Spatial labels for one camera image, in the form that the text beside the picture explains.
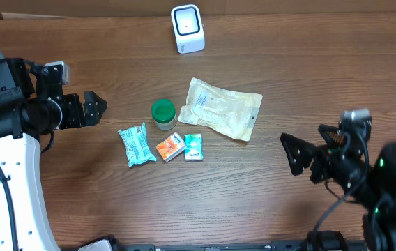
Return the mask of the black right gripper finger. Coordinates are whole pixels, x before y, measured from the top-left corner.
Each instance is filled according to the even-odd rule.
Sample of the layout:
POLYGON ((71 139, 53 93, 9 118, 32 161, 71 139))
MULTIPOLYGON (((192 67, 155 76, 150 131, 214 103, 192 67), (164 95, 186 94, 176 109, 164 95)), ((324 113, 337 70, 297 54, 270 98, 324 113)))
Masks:
POLYGON ((280 141, 287 155, 291 173, 298 176, 307 169, 317 151, 317 147, 293 135, 282 133, 280 141))
POLYGON ((318 127, 318 131, 329 146, 344 146, 346 143, 346 137, 342 135, 340 129, 335 126, 321 124, 318 127))

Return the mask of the teal tissue packet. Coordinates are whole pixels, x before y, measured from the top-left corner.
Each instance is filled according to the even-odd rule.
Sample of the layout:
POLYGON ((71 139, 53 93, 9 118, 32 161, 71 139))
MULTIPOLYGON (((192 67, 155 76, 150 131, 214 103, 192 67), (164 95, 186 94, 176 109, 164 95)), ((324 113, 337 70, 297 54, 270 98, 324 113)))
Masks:
POLYGON ((125 130, 120 129, 118 130, 118 134, 123 140, 129 167, 143 165, 148 161, 157 161, 157 158, 149 148, 145 123, 125 130))

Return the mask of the green lid jar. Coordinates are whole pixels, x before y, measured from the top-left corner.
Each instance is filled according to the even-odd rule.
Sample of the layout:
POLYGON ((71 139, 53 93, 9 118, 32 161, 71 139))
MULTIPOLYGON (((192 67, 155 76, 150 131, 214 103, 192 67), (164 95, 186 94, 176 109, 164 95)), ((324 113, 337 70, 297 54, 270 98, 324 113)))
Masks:
POLYGON ((159 99, 155 101, 151 108, 151 114, 154 123, 160 130, 171 130, 176 125, 176 108, 170 100, 159 99))

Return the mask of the beige plastic pouch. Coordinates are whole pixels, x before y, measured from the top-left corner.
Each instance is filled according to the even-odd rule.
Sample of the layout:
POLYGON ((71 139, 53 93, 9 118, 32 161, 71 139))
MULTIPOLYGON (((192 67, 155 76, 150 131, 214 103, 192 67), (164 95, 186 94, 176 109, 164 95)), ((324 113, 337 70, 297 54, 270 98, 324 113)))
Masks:
POLYGON ((178 120, 206 126, 235 140, 248 142, 263 96, 221 89, 192 78, 178 120))

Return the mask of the orange snack packet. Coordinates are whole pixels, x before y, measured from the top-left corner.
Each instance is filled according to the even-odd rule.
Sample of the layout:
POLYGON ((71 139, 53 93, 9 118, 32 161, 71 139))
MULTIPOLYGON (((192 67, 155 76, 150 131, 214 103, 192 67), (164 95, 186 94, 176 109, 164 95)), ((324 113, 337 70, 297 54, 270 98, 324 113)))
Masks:
POLYGON ((161 158, 165 162, 169 162, 185 150, 185 142, 177 132, 174 132, 163 142, 160 142, 156 146, 156 149, 161 158))

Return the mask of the small teal tissue pack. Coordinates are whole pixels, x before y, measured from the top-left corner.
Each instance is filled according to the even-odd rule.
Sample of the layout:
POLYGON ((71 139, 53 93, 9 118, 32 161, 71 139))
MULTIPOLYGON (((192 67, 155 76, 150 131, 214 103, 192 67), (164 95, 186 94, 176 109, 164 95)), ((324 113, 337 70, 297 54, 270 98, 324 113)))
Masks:
POLYGON ((185 161, 202 161, 204 153, 202 150, 202 134, 189 134, 185 135, 185 161))

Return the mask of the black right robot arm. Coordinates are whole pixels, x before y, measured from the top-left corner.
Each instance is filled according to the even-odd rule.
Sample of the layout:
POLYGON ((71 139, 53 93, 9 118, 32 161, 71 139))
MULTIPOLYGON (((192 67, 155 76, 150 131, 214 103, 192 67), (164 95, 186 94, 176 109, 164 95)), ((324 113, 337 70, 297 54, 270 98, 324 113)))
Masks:
POLYGON ((343 202, 367 209, 363 236, 369 250, 396 250, 396 142, 386 144, 375 165, 371 165, 367 147, 371 129, 369 119, 343 120, 336 127, 321 124, 318 131, 326 142, 321 146, 281 134, 280 141, 294 176, 309 169, 314 184, 334 181, 344 191, 309 232, 305 250, 347 250, 341 233, 319 229, 343 202))

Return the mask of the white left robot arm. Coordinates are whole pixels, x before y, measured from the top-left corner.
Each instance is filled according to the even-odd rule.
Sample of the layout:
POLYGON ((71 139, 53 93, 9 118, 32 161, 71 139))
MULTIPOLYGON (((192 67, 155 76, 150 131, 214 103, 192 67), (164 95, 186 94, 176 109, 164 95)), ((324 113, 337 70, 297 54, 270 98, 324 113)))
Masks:
POLYGON ((58 250, 40 181, 43 135, 97 125, 107 102, 64 94, 68 66, 0 59, 0 250, 58 250))

